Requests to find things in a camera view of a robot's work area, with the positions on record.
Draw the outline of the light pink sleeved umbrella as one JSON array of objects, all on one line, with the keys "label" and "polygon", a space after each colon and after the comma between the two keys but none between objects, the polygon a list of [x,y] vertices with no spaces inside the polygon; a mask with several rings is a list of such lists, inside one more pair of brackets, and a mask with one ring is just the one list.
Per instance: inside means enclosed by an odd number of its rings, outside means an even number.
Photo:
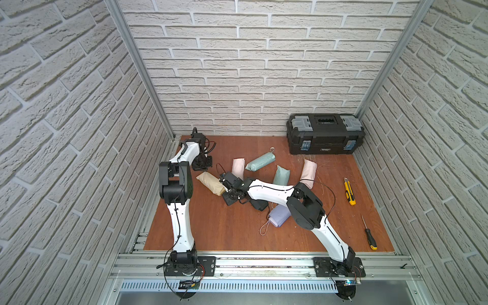
[{"label": "light pink sleeved umbrella", "polygon": [[244,170],[245,170],[245,159],[244,158],[235,158],[233,160],[233,166],[232,166],[231,173],[235,177],[243,180]]}]

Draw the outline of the beige umbrella sleeve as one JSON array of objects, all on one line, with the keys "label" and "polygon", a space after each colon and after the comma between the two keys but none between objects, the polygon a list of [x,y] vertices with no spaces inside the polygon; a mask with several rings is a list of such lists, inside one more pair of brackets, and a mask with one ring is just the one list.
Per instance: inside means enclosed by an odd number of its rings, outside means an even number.
[{"label": "beige umbrella sleeve", "polygon": [[219,181],[218,178],[210,174],[209,172],[202,172],[196,177],[207,189],[217,196],[223,195],[227,189]]}]

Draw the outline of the black umbrella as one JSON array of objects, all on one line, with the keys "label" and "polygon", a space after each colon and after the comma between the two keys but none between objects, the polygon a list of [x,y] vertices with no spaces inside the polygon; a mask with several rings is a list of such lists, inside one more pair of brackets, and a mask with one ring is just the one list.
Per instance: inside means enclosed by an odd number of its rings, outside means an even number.
[{"label": "black umbrella", "polygon": [[269,202],[266,200],[255,200],[255,199],[249,199],[249,202],[251,205],[258,211],[264,211],[269,207]]}]

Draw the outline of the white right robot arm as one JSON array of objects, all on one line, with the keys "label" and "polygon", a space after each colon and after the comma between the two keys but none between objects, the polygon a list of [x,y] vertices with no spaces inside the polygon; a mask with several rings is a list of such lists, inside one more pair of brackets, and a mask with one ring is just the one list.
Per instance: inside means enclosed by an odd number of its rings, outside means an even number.
[{"label": "white right robot arm", "polygon": [[227,190],[222,196],[229,206],[236,202],[249,202],[260,211],[268,208],[270,203],[288,208],[296,223],[312,231],[326,248],[331,272],[340,277],[347,277],[353,272],[354,250],[335,232],[323,203],[305,184],[280,186],[254,178],[242,180],[231,172],[221,174],[219,181]]}]

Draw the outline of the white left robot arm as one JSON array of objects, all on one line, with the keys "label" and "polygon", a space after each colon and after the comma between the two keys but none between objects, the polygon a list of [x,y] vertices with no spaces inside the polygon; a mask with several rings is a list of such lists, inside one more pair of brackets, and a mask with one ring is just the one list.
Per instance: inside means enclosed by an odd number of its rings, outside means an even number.
[{"label": "white left robot arm", "polygon": [[193,195],[191,169],[193,161],[205,161],[206,158],[203,144],[196,140],[187,140],[182,143],[176,156],[159,164],[160,197],[170,212],[174,237],[169,261],[165,266],[182,273],[194,272],[198,268],[198,254],[189,217],[189,203]]}]

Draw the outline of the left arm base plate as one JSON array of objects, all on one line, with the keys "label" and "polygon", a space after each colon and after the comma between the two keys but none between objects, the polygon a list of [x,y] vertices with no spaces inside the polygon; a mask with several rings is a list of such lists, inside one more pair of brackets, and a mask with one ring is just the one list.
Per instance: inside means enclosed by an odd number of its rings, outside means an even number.
[{"label": "left arm base plate", "polygon": [[175,263],[171,259],[164,265],[166,277],[213,277],[216,268],[216,256],[199,256],[195,263]]}]

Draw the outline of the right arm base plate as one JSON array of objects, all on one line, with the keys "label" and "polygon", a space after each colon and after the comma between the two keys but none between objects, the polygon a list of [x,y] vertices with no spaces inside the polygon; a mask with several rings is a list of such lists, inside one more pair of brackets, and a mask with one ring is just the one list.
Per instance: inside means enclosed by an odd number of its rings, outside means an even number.
[{"label": "right arm base plate", "polygon": [[313,264],[316,277],[318,278],[363,278],[366,276],[362,260],[359,257],[347,259],[342,263],[334,261],[329,257],[314,257]]}]

